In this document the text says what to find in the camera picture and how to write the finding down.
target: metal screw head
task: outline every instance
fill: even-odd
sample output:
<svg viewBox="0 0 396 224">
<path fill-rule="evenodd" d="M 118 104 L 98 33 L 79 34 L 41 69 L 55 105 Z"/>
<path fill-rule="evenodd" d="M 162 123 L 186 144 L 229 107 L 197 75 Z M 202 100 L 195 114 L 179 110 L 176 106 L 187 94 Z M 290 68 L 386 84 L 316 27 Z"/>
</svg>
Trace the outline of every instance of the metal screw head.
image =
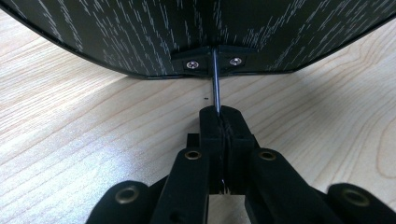
<svg viewBox="0 0 396 224">
<path fill-rule="evenodd" d="M 242 62 L 242 59 L 240 59 L 240 58 L 232 58 L 230 60 L 230 64 L 233 65 L 233 66 L 239 65 L 241 62 Z"/>
<path fill-rule="evenodd" d="M 195 68 L 199 67 L 199 63 L 194 60 L 187 62 L 186 65 L 190 69 L 195 69 Z"/>
</svg>

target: black plastic mechanism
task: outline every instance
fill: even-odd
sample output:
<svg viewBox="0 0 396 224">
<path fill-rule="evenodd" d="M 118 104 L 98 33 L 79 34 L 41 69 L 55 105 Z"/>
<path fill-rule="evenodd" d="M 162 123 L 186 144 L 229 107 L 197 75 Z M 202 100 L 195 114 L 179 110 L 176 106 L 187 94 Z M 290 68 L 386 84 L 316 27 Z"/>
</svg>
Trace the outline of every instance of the black plastic mechanism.
<svg viewBox="0 0 396 224">
<path fill-rule="evenodd" d="M 87 223 L 206 223 L 209 195 L 224 193 L 246 196 L 252 223 L 396 223 L 396 214 L 364 189 L 338 184 L 324 194 L 311 188 L 279 152 L 259 146 L 241 112 L 220 106 L 218 58 L 228 49 L 235 55 L 234 48 L 217 47 L 175 56 L 189 67 L 206 62 L 202 74 L 212 69 L 215 100 L 199 113 L 200 133 L 189 133 L 168 177 L 151 187 L 119 183 Z"/>
</svg>

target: metal rod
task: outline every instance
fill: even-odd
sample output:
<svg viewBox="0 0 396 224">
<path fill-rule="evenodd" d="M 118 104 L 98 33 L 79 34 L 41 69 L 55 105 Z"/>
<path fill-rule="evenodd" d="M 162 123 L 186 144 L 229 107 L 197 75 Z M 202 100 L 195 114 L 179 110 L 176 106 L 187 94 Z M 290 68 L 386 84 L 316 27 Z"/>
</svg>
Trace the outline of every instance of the metal rod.
<svg viewBox="0 0 396 224">
<path fill-rule="evenodd" d="M 218 116 L 220 115 L 220 85 L 219 85 L 219 65 L 218 65 L 218 49 L 212 49 L 212 63 L 213 63 L 213 104 L 215 105 Z"/>
</svg>

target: light wood grain surface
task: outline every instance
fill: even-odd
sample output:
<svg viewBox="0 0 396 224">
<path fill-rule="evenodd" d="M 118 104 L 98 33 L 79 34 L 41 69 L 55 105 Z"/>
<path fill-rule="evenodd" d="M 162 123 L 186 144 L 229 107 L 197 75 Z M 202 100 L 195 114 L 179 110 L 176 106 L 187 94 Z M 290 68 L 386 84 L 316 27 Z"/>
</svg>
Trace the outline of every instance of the light wood grain surface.
<svg viewBox="0 0 396 224">
<path fill-rule="evenodd" d="M 285 76 L 220 80 L 262 147 L 312 186 L 349 182 L 396 210 L 396 21 Z M 0 223 L 83 223 L 113 185 L 170 171 L 208 80 L 136 80 L 66 52 L 0 11 Z M 248 223 L 243 197 L 209 223 Z"/>
</svg>

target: hole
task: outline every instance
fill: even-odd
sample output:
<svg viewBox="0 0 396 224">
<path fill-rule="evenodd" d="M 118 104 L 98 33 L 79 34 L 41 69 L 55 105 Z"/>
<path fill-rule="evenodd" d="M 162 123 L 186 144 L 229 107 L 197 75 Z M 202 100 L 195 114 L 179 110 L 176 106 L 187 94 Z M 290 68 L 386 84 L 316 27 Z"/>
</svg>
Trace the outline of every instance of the hole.
<svg viewBox="0 0 396 224">
<path fill-rule="evenodd" d="M 173 223 L 183 223 L 183 218 L 182 215 L 179 212 L 173 212 L 171 216 L 169 216 L 169 219 Z"/>
<path fill-rule="evenodd" d="M 195 161 L 201 158 L 201 152 L 199 151 L 188 151 L 186 152 L 186 154 L 184 154 L 184 156 L 191 160 L 191 161 Z"/>
<path fill-rule="evenodd" d="M 370 200 L 366 196 L 354 189 L 344 189 L 342 194 L 349 203 L 357 206 L 366 207 L 370 204 Z"/>
<path fill-rule="evenodd" d="M 274 161 L 276 159 L 276 155 L 269 151 L 260 152 L 259 157 L 266 161 Z"/>
<path fill-rule="evenodd" d="M 139 190 L 135 186 L 120 189 L 116 194 L 116 201 L 120 204 L 131 203 L 139 196 Z"/>
</svg>

